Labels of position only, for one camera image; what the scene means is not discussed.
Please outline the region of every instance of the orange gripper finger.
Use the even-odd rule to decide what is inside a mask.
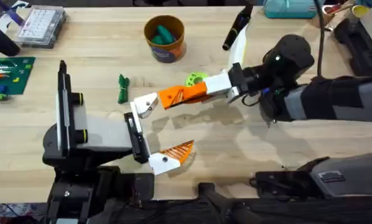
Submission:
[[[205,96],[206,94],[207,86],[204,82],[200,82],[190,87],[173,86],[166,90],[159,91],[160,100],[164,109],[168,109],[172,105],[176,105],[187,100],[197,100],[197,98]]]

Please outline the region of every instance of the green circuit board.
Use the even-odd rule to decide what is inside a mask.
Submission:
[[[7,95],[21,95],[34,64],[35,57],[0,58],[0,70],[9,71],[9,77],[0,78],[0,85],[7,86]]]

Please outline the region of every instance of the green gear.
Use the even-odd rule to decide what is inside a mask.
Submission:
[[[203,81],[204,78],[208,77],[205,72],[192,72],[186,79],[185,85],[192,86]]]

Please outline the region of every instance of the teal container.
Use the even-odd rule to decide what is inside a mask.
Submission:
[[[324,0],[319,0],[320,7]],[[264,12],[271,19],[313,18],[316,7],[313,0],[265,0]]]

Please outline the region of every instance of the plastic storage box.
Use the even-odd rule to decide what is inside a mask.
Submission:
[[[32,6],[30,14],[17,33],[16,42],[22,47],[51,49],[66,20],[63,7]]]

